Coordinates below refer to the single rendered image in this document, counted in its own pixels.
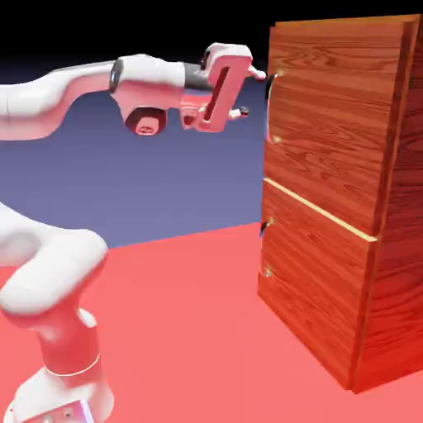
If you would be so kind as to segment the large wooden cabinet door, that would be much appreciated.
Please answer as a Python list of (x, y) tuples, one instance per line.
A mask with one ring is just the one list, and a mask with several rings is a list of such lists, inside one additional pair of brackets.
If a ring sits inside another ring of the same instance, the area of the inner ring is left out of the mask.
[(417, 15), (280, 22), (270, 32), (264, 175), (368, 236), (380, 230), (388, 160)]

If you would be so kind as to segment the small wooden cabinet door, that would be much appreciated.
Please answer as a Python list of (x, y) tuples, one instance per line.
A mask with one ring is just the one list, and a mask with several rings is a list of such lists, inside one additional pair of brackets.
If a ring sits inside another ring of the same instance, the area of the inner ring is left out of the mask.
[(353, 386), (376, 242), (263, 182), (272, 276), (258, 294), (344, 388)]

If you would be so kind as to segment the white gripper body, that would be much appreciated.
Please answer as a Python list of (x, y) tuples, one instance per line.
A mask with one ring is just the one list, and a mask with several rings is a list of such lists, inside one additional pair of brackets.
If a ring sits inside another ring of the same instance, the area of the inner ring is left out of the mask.
[(212, 43), (207, 48), (204, 69), (207, 82), (213, 87), (211, 99), (202, 106), (194, 121), (194, 128), (202, 132), (223, 131), (231, 120), (229, 111), (248, 77), (252, 54), (246, 45)]

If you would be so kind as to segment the reddish wooden cabinet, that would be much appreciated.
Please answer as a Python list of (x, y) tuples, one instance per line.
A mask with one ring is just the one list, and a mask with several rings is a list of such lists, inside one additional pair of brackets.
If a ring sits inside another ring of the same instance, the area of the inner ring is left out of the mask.
[(270, 31), (258, 294), (345, 389), (423, 369), (423, 15)]

